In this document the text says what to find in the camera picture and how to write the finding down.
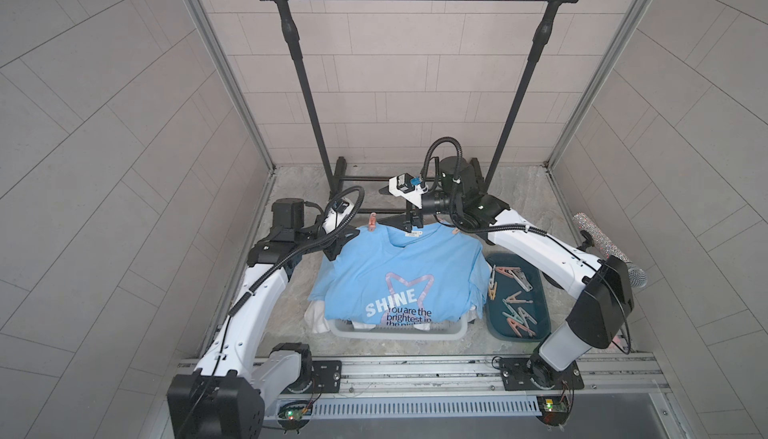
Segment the pink clothespin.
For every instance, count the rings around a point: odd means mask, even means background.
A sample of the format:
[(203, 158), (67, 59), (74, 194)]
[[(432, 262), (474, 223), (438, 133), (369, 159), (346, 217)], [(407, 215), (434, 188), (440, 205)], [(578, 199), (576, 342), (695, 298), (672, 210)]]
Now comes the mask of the pink clothespin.
[(367, 230), (369, 232), (374, 232), (376, 227), (377, 227), (377, 214), (373, 212), (369, 215)]

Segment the light blue t-shirt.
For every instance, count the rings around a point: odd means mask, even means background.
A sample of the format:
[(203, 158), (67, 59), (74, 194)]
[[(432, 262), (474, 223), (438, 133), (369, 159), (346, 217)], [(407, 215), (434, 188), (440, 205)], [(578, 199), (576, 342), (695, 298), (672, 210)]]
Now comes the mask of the light blue t-shirt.
[(437, 223), (357, 232), (334, 260), (322, 260), (309, 294), (325, 319), (400, 327), (483, 312), (491, 266), (479, 240)]

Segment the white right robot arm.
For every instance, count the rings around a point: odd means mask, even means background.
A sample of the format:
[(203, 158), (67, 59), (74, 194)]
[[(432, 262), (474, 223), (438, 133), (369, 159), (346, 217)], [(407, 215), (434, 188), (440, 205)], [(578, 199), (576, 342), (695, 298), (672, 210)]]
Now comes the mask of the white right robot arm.
[(386, 224), (410, 232), (427, 215), (445, 216), (455, 229), (519, 256), (574, 298), (565, 322), (527, 360), (524, 374), (533, 386), (551, 390), (565, 384), (581, 356), (608, 348), (627, 329), (635, 307), (629, 263), (589, 253), (590, 242), (572, 247), (525, 220), (486, 191), (478, 163), (464, 159), (456, 139), (437, 139), (417, 175), (391, 177), (380, 192), (406, 203), (403, 214)]

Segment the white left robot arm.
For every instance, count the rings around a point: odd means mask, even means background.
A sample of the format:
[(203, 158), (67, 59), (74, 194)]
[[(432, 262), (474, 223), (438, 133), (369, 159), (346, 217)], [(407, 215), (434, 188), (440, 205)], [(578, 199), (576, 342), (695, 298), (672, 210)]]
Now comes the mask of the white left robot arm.
[(365, 191), (352, 186), (305, 222), (310, 202), (284, 198), (272, 205), (272, 226), (249, 251), (239, 293), (221, 330), (190, 374), (176, 375), (167, 391), (177, 438), (256, 438), (265, 412), (288, 387), (313, 384), (312, 354), (302, 343), (276, 346), (254, 363), (258, 346), (280, 295), (303, 256), (323, 252), (334, 259), (358, 235), (351, 222)]

